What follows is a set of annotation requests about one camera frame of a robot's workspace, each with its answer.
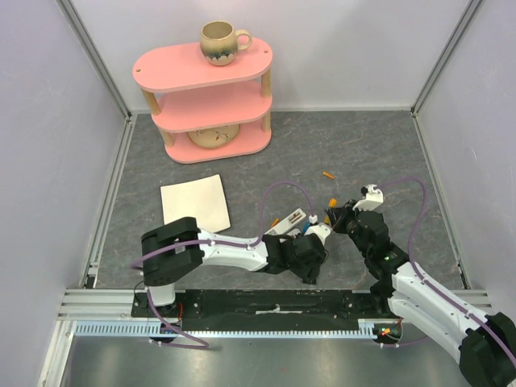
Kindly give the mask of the white air conditioner remote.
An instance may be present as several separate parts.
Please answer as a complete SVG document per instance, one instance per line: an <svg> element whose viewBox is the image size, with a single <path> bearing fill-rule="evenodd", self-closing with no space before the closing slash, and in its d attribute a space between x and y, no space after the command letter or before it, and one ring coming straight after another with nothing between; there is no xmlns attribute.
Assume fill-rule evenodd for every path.
<svg viewBox="0 0 516 387"><path fill-rule="evenodd" d="M266 235L286 235L292 231L297 225L306 219L306 213L301 209L296 209L293 213L283 218L276 225L265 232Z"/></svg>

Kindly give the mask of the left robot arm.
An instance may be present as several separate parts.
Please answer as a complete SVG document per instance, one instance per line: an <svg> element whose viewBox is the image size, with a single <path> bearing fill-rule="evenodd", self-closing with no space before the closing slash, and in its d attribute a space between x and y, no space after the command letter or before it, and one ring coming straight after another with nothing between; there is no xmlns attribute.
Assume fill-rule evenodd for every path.
<svg viewBox="0 0 516 387"><path fill-rule="evenodd" d="M290 271L313 285L327 258L324 247L331 228L316 223L304 233L264 234L245 239L201 229L197 219L180 218L141 237L142 256L131 268L139 270L151 293L149 308L168 317L177 308L175 284L201 266L225 266L277 275Z"/></svg>

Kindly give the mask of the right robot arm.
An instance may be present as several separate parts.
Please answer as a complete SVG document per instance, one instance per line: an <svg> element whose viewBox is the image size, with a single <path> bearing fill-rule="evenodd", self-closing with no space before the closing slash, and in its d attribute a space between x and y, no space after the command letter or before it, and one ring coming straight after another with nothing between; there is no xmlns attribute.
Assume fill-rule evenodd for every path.
<svg viewBox="0 0 516 387"><path fill-rule="evenodd" d="M329 207L326 214L377 280L368 303L376 316L394 314L416 326L457 362L471 386L515 381L515 324L509 316L488 314L435 281L391 241L382 214L351 203Z"/></svg>

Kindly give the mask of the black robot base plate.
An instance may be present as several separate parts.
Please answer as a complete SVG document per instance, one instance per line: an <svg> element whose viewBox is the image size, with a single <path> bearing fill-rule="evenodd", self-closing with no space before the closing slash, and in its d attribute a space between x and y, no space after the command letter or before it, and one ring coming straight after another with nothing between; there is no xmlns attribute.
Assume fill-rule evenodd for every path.
<svg viewBox="0 0 516 387"><path fill-rule="evenodd" d="M172 304L153 307L149 305L145 292L134 294L131 316L153 318L154 310L164 318L179 319L251 315L274 310L343 318L396 317L378 296L348 289L188 289L177 292Z"/></svg>

